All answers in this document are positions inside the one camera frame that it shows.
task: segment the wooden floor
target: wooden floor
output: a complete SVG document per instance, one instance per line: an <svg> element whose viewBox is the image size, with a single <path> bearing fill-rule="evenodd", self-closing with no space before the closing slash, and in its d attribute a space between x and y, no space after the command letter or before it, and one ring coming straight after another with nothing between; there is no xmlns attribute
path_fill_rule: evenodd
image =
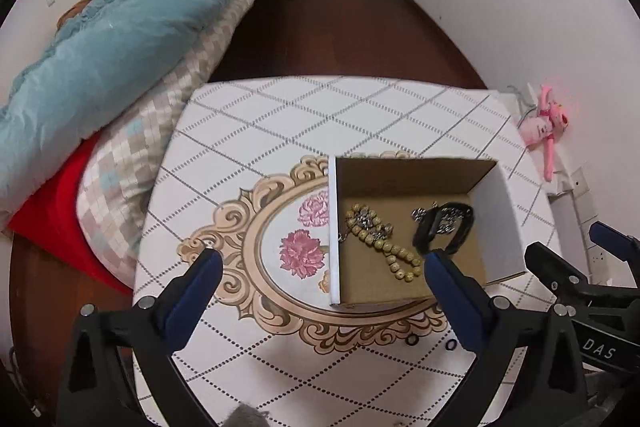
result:
<svg viewBox="0 0 640 427"><path fill-rule="evenodd" d="M484 84L409 0L257 0L212 81L286 74L354 74ZM66 343L80 307L122 309L130 298L14 242L10 277L18 363L31 392L55 409Z"/></svg>

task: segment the teal blanket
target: teal blanket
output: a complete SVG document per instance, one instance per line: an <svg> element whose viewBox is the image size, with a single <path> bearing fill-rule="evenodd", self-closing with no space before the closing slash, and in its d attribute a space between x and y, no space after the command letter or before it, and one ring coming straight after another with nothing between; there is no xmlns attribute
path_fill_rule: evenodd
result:
<svg viewBox="0 0 640 427"><path fill-rule="evenodd" d="M0 108L0 222L168 73L228 0L94 0Z"/></svg>

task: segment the open box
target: open box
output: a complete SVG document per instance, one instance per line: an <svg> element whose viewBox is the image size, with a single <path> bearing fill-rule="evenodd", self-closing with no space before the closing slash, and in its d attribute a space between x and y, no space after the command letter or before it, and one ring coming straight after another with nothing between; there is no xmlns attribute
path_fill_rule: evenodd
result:
<svg viewBox="0 0 640 427"><path fill-rule="evenodd" d="M344 214L366 204L394 227L390 241L414 251L417 223L412 210L448 201L470 204L475 222L454 263L481 285L511 279L526 271L524 242L507 180L493 160L464 158L336 158L329 162L332 305L398 303L433 297L423 276L397 280L385 256L348 232ZM338 234L346 236L338 242ZM437 235L432 248L452 235Z"/></svg>

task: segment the table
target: table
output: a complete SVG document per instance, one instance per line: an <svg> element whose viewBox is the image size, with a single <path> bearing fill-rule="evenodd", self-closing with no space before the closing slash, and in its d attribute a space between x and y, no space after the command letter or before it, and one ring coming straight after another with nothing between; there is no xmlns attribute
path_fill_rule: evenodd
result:
<svg viewBox="0 0 640 427"><path fill-rule="evenodd" d="M327 155L495 158L525 244L560 253L541 180L494 92L385 78L296 76L197 89L150 200L135 296L158 295L205 247L225 275L175 363L210 415L239 401L291 427L426 425L473 360L436 305L329 306ZM488 288L528 309L553 295L526 274ZM408 346L408 334L420 335ZM495 419L523 351L485 416ZM165 425L136 368L148 417Z"/></svg>

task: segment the red fabric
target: red fabric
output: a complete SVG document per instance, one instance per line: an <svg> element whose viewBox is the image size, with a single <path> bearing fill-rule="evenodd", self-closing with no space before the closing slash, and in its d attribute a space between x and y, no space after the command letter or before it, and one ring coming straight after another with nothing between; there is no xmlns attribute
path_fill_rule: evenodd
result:
<svg viewBox="0 0 640 427"><path fill-rule="evenodd" d="M98 131L80 144L56 175L25 201L9 222L9 228L68 265L132 295L131 288L96 259L76 215L78 185L99 136Z"/></svg>

